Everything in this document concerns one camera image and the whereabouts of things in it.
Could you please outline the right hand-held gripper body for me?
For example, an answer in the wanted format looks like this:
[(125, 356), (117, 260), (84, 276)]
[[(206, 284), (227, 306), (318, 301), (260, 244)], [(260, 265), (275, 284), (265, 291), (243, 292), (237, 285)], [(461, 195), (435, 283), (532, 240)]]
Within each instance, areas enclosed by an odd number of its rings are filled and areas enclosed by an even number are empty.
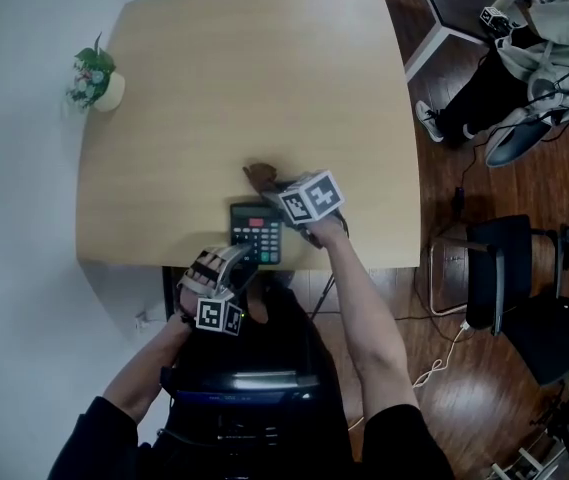
[(345, 203), (330, 170), (305, 173), (278, 198), (294, 225), (317, 222)]

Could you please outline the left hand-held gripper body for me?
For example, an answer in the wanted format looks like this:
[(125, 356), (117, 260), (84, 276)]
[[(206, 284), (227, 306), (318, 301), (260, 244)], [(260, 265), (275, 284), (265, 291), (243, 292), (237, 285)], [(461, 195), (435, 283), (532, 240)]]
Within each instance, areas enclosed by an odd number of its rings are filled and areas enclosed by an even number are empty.
[(177, 308), (185, 323), (223, 332), (228, 304), (236, 296), (231, 273), (223, 273), (223, 248), (204, 249), (177, 283)]

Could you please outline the black calculator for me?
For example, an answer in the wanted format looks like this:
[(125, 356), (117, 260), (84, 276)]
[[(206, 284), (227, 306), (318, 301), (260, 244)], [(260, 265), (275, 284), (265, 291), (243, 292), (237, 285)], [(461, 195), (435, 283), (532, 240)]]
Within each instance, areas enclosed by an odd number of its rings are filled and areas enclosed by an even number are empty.
[(275, 208), (259, 203), (230, 206), (230, 243), (247, 244), (242, 261), (273, 266), (280, 263), (283, 221)]

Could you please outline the brown knitted cloth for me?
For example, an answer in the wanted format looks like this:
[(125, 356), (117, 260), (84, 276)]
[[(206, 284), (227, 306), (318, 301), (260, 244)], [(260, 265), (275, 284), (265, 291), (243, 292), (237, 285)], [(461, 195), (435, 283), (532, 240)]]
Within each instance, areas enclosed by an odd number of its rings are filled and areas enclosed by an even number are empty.
[(277, 170), (267, 163), (253, 163), (242, 168), (250, 186), (258, 194), (279, 193)]

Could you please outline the person's left forearm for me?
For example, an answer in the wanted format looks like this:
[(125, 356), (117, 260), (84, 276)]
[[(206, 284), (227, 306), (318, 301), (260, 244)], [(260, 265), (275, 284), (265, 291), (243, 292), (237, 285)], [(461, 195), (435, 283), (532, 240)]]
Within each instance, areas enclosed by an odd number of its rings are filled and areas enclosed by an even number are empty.
[(103, 397), (138, 425), (160, 393), (162, 369), (175, 364), (191, 332), (191, 326), (179, 315), (171, 316), (164, 327), (119, 371)]

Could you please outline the person's right forearm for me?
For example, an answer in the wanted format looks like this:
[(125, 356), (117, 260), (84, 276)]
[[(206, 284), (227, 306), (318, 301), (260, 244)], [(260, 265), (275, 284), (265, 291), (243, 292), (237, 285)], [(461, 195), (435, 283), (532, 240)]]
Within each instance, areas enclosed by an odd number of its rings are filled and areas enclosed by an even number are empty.
[(342, 223), (328, 216), (308, 228), (328, 253), (365, 419), (398, 405), (416, 407), (403, 338)]

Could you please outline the black chest-mounted screen device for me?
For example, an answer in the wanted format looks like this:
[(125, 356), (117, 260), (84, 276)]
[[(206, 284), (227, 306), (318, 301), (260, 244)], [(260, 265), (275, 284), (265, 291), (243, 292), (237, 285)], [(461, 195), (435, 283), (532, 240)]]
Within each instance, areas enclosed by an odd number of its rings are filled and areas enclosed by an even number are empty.
[(170, 409), (157, 434), (210, 449), (278, 446), (321, 399), (317, 376), (295, 370), (187, 376), (164, 368), (160, 384)]

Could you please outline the person with headset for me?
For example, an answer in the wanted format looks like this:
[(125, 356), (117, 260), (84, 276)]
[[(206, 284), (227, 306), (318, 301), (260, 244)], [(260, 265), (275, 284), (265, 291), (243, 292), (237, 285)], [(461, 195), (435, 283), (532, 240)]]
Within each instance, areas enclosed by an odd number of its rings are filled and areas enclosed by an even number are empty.
[[(308, 340), (327, 392), (319, 415), (303, 421), (273, 456), (250, 459), (248, 465), (262, 467), (270, 480), (344, 479), (354, 475), (356, 465), (332, 356), (290, 288), (269, 280), (263, 285), (262, 301), (270, 324), (277, 318), (287, 318), (289, 327)], [(168, 441), (139, 444), (137, 426), (103, 395), (95, 398), (79, 416), (49, 480), (190, 477), (190, 472), (177, 463), (176, 446)], [(416, 480), (423, 476), (454, 480), (451, 466), (431, 436), (418, 405), (390, 407), (366, 420), (361, 468), (362, 477), (370, 480)]]

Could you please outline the flower plant in cream pot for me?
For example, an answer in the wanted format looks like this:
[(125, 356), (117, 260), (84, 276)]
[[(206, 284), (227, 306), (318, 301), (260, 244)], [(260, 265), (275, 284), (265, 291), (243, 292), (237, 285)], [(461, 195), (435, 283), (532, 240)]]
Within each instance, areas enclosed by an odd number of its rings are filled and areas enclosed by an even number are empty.
[(113, 57), (101, 47), (101, 36), (74, 56), (73, 78), (66, 97), (83, 111), (95, 109), (106, 113), (120, 105), (126, 81), (117, 71)]

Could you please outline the grey shell chair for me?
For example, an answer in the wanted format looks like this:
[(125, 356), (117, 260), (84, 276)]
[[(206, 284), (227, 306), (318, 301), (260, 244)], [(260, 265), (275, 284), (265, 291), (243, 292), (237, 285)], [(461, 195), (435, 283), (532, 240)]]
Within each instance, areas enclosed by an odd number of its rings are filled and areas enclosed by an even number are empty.
[(529, 102), (511, 111), (490, 133), (485, 164), (506, 166), (526, 154), (555, 127), (569, 124), (569, 88), (537, 79), (527, 88)]

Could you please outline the black chair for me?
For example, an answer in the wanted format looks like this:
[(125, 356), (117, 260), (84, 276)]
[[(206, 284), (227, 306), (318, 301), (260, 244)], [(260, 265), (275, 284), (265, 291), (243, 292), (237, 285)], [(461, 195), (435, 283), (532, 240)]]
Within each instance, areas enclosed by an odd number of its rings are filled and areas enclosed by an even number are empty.
[[(550, 289), (533, 296), (535, 236), (550, 240), (554, 274)], [(560, 295), (563, 244), (554, 230), (533, 228), (526, 215), (492, 219), (466, 227), (464, 240), (433, 237), (428, 253), (429, 310), (434, 308), (435, 249), (450, 246), (467, 251), (467, 300), (452, 311), (466, 311), (475, 330), (503, 334), (516, 349), (536, 382), (553, 384), (569, 373), (569, 297)]]

